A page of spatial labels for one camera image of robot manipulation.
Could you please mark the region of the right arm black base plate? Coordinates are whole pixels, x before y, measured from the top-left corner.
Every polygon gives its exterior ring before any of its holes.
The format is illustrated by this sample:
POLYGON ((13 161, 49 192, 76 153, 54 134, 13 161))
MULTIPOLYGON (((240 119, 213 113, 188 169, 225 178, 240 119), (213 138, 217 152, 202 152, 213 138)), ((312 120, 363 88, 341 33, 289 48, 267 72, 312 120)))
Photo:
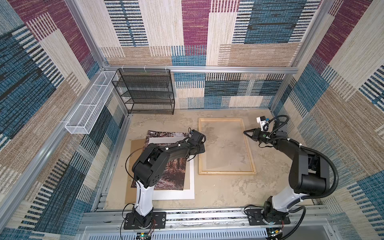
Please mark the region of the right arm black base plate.
POLYGON ((291 223, 286 212, 272 209, 264 215, 263 211, 263 209, 245 209, 250 226, 289 225, 291 223))

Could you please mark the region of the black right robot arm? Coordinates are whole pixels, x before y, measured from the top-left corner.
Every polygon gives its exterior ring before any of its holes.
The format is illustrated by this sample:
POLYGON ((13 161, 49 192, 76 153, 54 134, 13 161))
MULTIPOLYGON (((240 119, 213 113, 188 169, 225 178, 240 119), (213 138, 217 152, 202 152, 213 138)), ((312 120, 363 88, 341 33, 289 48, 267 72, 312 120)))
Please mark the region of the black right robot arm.
POLYGON ((286 219, 289 210, 305 197, 321 196, 329 191, 330 167, 319 153, 306 150, 284 131, 271 134, 257 128, 244 131, 244 135, 266 147, 275 148, 292 160, 289 185, 277 195, 270 196, 263 209, 255 213, 255 219, 262 218, 266 225, 280 224, 286 219))

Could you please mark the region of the white photo mat board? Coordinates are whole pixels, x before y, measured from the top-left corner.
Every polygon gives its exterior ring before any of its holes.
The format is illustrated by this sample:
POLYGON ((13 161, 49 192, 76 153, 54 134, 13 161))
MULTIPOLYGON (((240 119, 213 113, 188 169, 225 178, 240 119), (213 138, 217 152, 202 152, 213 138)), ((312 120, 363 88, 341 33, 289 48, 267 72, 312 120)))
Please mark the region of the white photo mat board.
MULTIPOLYGON (((149 144, 173 144, 177 141, 181 141, 184 137, 162 137, 162 138, 149 138, 149 144)), ((193 200, 195 198, 195 167, 194 160, 190 157, 190 161, 187 162, 185 185, 184 189, 179 190, 154 190, 154 201, 165 200, 193 200)))

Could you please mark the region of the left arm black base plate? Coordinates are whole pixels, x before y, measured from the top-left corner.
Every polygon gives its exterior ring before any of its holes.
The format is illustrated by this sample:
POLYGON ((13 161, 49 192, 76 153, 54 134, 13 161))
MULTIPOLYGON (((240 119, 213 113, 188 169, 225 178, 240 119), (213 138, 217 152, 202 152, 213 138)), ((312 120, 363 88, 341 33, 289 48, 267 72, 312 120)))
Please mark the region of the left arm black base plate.
POLYGON ((126 215, 123 229, 124 230, 138 230, 138 229, 164 229, 166 226, 167 213, 166 212, 150 212, 147 216, 143 217, 136 212, 130 212, 126 215))

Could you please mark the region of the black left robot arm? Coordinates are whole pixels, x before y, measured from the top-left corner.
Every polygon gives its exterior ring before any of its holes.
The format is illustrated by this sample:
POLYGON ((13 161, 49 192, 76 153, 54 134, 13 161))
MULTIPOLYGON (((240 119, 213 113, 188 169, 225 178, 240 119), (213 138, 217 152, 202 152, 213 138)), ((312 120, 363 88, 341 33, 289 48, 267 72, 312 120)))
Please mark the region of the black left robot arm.
POLYGON ((167 146, 148 144, 132 167, 133 180, 137 186, 136 203, 127 215, 128 222, 140 228, 152 227, 155 223, 153 195, 169 161, 188 159, 205 152, 206 136, 191 130, 184 139, 167 146))

